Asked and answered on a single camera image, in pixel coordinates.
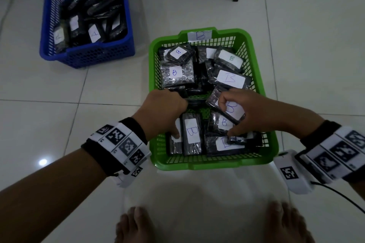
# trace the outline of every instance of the green plastic basket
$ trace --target green plastic basket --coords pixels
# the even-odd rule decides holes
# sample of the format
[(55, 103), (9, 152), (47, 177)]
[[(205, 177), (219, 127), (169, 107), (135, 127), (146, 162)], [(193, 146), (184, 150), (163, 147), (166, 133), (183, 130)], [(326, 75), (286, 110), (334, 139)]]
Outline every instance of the green plastic basket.
[[(215, 27), (192, 29), (181, 31), (179, 35), (161, 37), (155, 39), (150, 44), (149, 50), (149, 90), (161, 89), (159, 59), (157, 50), (159, 47), (172, 47), (178, 43), (188, 41), (188, 32), (198, 32), (212, 30), (212, 39), (197, 41), (193, 45), (202, 44), (225, 47), (232, 47), (237, 55), (244, 58), (244, 74), (253, 77), (251, 89), (265, 96), (263, 89), (260, 70), (258, 68), (255, 50), (249, 33), (242, 29), (227, 29), (217, 30)], [(209, 116), (209, 108), (202, 108), (200, 112), (203, 118)], [(206, 157), (205, 155), (198, 156), (183, 156), (183, 155), (167, 155), (166, 152), (166, 136), (160, 134), (150, 141), (150, 150), (152, 152), (151, 160), (153, 164), (160, 170), (203, 170), (216, 168), (234, 168), (244, 165), (258, 165), (270, 163), (273, 157), (279, 151), (275, 132), (263, 134), (263, 145), (258, 153), (229, 155), (224, 157)]]

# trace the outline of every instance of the foot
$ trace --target foot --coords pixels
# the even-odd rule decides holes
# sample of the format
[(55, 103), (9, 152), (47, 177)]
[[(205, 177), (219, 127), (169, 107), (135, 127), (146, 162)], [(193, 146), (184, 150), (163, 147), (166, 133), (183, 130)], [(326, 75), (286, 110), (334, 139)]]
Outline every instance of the foot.
[(287, 203), (269, 204), (264, 236), (265, 243), (315, 243), (304, 217)]
[(152, 222), (144, 208), (131, 207), (121, 216), (115, 243), (155, 243)]

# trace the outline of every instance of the person's left hand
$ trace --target person's left hand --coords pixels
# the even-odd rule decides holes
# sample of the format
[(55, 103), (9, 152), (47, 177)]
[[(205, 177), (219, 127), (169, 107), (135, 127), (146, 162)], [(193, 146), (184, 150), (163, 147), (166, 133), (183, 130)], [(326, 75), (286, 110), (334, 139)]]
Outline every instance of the person's left hand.
[(154, 89), (132, 117), (144, 130), (147, 141), (166, 132), (171, 132), (174, 138), (179, 138), (175, 121), (187, 107), (188, 102), (177, 92)]

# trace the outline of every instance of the blue plastic basket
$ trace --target blue plastic basket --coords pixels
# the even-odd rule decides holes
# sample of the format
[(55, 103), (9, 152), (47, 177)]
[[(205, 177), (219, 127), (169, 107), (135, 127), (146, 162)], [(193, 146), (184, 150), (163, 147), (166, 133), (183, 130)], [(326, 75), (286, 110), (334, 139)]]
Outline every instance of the blue plastic basket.
[(125, 38), (111, 43), (89, 43), (68, 48), (66, 52), (56, 54), (53, 28), (59, 20), (58, 6), (63, 0), (44, 0), (42, 33), (39, 55), (47, 61), (60, 61), (73, 68), (80, 68), (101, 62), (130, 57), (135, 54), (131, 16), (128, 0), (124, 0), (128, 34)]

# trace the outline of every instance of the hand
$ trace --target hand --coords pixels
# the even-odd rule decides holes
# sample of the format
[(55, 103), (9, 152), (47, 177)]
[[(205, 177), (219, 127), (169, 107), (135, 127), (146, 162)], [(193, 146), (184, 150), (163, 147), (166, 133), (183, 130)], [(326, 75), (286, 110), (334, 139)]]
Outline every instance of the hand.
[(285, 131), (302, 139), (315, 131), (324, 119), (311, 110), (266, 98), (249, 89), (232, 88), (222, 92), (218, 105), (226, 111), (226, 102), (240, 104), (246, 117), (228, 131), (237, 136), (250, 131)]
[(144, 130), (147, 141), (166, 132), (171, 132), (178, 139), (180, 135), (175, 121), (187, 107), (188, 102), (177, 92), (154, 89), (132, 117)]

